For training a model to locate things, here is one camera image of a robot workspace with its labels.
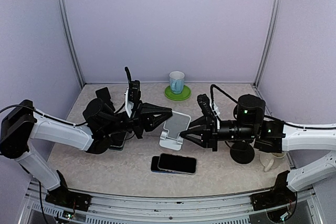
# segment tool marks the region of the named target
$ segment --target speckled tabletop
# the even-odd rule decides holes
[[[168,100],[164,95],[167,83],[141,84],[141,100],[175,111],[189,114],[192,120],[202,115],[196,98],[198,94],[209,95],[209,83],[188,83],[191,97],[182,102]],[[254,94],[249,84],[219,84],[235,99],[243,94]],[[124,102],[126,84],[86,85],[73,106],[68,121],[81,123],[86,105],[96,97],[95,91],[108,87],[116,108]],[[215,91],[215,102],[222,120],[233,119],[235,104]],[[107,150],[101,155],[88,154],[76,148],[55,144],[49,157],[53,168],[60,170],[70,188],[124,196],[142,197],[193,197],[213,196],[263,189],[274,185],[277,174],[289,169],[284,162],[276,169],[265,173],[259,161],[259,152],[247,165],[235,163],[224,142],[219,142],[218,152],[203,149],[184,141],[180,151],[162,148],[159,145],[162,125],[155,131],[144,133],[143,139],[126,141],[122,151]],[[195,175],[178,175],[151,172],[152,156],[161,153],[197,158]]]

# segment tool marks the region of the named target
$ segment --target white phone stand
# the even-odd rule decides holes
[[[160,136],[160,146],[179,151],[183,144],[180,133],[188,129],[191,116],[173,111],[173,116],[166,120]]]

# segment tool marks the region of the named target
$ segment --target cable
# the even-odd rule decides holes
[[[227,141],[225,141],[225,144],[227,145],[227,147],[229,147],[231,150],[233,151],[238,151],[238,152],[245,152],[247,151],[247,148],[245,150],[239,150],[239,149],[235,149],[235,148],[232,148],[232,146],[230,146]]]
[[[230,98],[233,102],[238,103],[234,98],[232,98],[228,93],[226,93],[224,90],[222,90],[220,87],[218,87],[215,84],[211,84],[210,86],[210,95],[211,95],[211,101],[212,101],[212,109],[214,109],[214,91],[213,89],[216,88],[219,92],[222,94],[226,95],[228,98]],[[265,115],[265,118],[271,119],[273,121],[279,121],[282,122],[284,125],[293,127],[293,128],[298,128],[298,129],[303,129],[303,130],[336,130],[336,127],[303,127],[303,126],[298,126],[290,123],[286,123],[285,121],[275,118],[270,115]]]
[[[83,122],[83,123],[79,123],[79,124],[73,124],[73,123],[68,123],[68,122],[65,122],[65,121],[62,121],[60,119],[57,119],[57,118],[54,118],[52,116],[49,116],[49,115],[44,115],[43,113],[29,107],[29,106],[26,106],[26,105],[21,105],[21,104],[14,104],[14,105],[10,105],[10,106],[7,106],[5,108],[3,108],[2,110],[0,110],[0,114],[8,109],[11,109],[11,108],[16,108],[16,107],[19,107],[19,108],[25,108],[25,109],[29,109],[33,112],[35,112],[36,114],[40,115],[40,116],[43,116],[45,118],[48,118],[48,119],[51,119],[53,121],[56,121],[56,122],[59,122],[59,123],[63,123],[63,124],[66,124],[66,125],[70,125],[70,126],[82,126],[84,124],[86,124],[86,122]]]
[[[214,103],[214,88],[217,89],[220,93],[226,95],[226,97],[228,97],[234,103],[238,103],[237,100],[235,100],[231,95],[229,95],[224,90],[222,90],[219,86],[217,86],[215,84],[211,84],[211,86],[210,86],[210,95],[211,95],[212,103]]]
[[[133,133],[133,135],[130,136],[129,138],[124,139],[124,141],[129,140],[129,139],[133,138],[134,136],[135,136],[135,133]]]
[[[298,125],[294,125],[294,124],[290,124],[290,123],[286,123],[285,121],[275,118],[273,116],[270,115],[265,115],[265,118],[271,119],[273,121],[278,121],[278,122],[282,122],[284,125],[293,127],[293,128],[298,128],[298,129],[303,129],[303,130],[336,130],[336,127],[304,127],[304,126],[298,126]]]
[[[42,211],[43,219],[44,219],[44,221],[46,222],[46,224],[49,224],[49,222],[47,221],[46,215],[45,215],[45,213],[44,213],[44,210],[43,210],[43,204],[42,204],[42,186],[41,186],[41,182],[39,181],[38,184],[39,184],[39,188],[40,188],[40,204],[41,204],[41,211]]]
[[[87,124],[87,122],[83,122],[83,123],[75,124],[75,126],[83,126],[84,124]]]
[[[123,107],[125,107],[125,103],[123,103],[122,106],[117,111],[115,111],[115,114],[118,114],[122,110]]]
[[[290,218],[292,218],[293,215],[294,215],[294,213],[295,213],[296,206],[297,206],[297,204],[298,204],[298,192],[295,193],[295,196],[296,196],[296,198],[295,198],[295,206],[294,206],[293,212],[291,213],[291,215],[290,215],[285,221],[287,221],[287,220],[289,220]]]
[[[228,97],[229,99],[231,99],[233,102],[238,103],[234,98],[231,97],[231,95],[229,95],[228,93],[226,93],[226,92],[225,92],[224,90],[222,90],[220,87],[218,87],[218,86],[215,85],[215,84],[211,84],[211,86],[210,86],[210,96],[211,96],[211,108],[212,108],[213,111],[214,111],[214,107],[215,107],[215,105],[214,105],[214,103],[215,103],[215,98],[214,98],[214,88],[217,89],[220,93],[226,95],[226,97]]]

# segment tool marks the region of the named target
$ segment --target white wall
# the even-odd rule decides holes
[[[273,0],[65,0],[87,82],[254,81]]]
[[[0,108],[30,99],[35,107],[64,118],[80,89],[57,0],[0,0],[0,6]],[[48,156],[51,144],[34,145]],[[1,224],[14,223],[29,181],[17,163],[0,156]]]
[[[281,0],[260,86],[273,115],[296,123],[335,123],[335,67],[336,0]],[[298,166],[323,154],[292,153]],[[336,218],[335,186],[336,177],[314,185],[327,223]]]

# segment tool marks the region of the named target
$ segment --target green plate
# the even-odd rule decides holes
[[[164,90],[164,94],[170,100],[173,100],[173,101],[183,101],[183,100],[188,99],[191,96],[191,90],[190,90],[190,88],[188,86],[184,85],[184,88],[183,88],[181,94],[174,94],[172,92],[172,90],[170,89],[170,86],[168,86]]]

